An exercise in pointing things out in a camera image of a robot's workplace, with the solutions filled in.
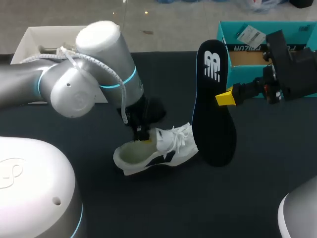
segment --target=screw hole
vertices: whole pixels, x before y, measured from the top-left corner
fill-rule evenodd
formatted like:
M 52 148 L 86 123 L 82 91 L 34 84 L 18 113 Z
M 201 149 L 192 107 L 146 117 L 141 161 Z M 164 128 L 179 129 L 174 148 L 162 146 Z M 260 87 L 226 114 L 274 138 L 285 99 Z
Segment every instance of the screw hole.
M 53 203 L 56 206 L 59 206 L 61 204 L 60 198 L 59 197 L 53 197 Z

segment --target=white sneaker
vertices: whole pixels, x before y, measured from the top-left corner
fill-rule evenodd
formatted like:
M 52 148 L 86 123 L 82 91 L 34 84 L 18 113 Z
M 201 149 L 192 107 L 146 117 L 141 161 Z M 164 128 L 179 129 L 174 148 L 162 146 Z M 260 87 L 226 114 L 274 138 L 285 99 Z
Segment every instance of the white sneaker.
M 187 123 L 172 130 L 153 128 L 150 142 L 125 143 L 115 150 L 113 160 L 125 175 L 132 175 L 155 165 L 178 166 L 197 152 L 192 126 Z

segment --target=tiled floor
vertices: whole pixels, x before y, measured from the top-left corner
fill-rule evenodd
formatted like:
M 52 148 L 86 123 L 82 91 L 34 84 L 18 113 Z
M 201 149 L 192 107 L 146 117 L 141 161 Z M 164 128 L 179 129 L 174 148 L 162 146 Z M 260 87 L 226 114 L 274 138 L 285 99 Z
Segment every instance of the tiled floor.
M 282 4 L 268 14 L 242 10 L 237 1 L 0 0 L 0 54 L 14 52 L 28 26 L 112 20 L 120 25 L 132 52 L 194 51 L 215 38 L 220 20 L 317 20 L 317 1 L 306 9 Z

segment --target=teal box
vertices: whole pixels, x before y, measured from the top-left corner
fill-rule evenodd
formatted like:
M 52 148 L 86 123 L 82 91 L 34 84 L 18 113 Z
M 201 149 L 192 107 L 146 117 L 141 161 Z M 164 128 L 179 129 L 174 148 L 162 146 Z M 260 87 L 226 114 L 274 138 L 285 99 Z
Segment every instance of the teal box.
M 237 40 L 239 34 L 248 26 L 267 34 L 283 30 L 289 50 L 301 50 L 310 47 L 312 51 L 317 50 L 317 27 L 315 21 L 221 21 L 218 27 L 217 39 L 227 46 L 229 55 L 227 88 L 235 83 L 249 83 L 256 77 L 263 75 L 262 65 L 233 65 L 230 55 L 232 52 L 264 52 L 267 49 L 264 41 L 258 48 L 251 48 Z

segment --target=black tablecloth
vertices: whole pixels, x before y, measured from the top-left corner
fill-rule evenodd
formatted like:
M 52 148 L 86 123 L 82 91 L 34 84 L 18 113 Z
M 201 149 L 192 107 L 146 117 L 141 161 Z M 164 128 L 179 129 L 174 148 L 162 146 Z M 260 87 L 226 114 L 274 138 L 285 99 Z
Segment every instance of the black tablecloth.
M 165 103 L 167 116 L 158 126 L 190 122 L 196 53 L 135 53 L 133 58 L 145 92 Z M 229 166 L 209 167 L 197 155 L 178 168 L 154 168 L 134 177 L 125 177 L 113 163 L 114 150 L 132 134 L 109 104 L 98 104 L 79 119 L 64 118 L 47 105 L 2 111 L 0 135 L 43 140 L 68 157 L 88 238 L 279 238 L 280 201 L 317 174 L 316 107 L 313 98 L 274 106 L 249 100 L 230 109 L 238 142 Z M 206 126 L 216 124 L 210 118 Z

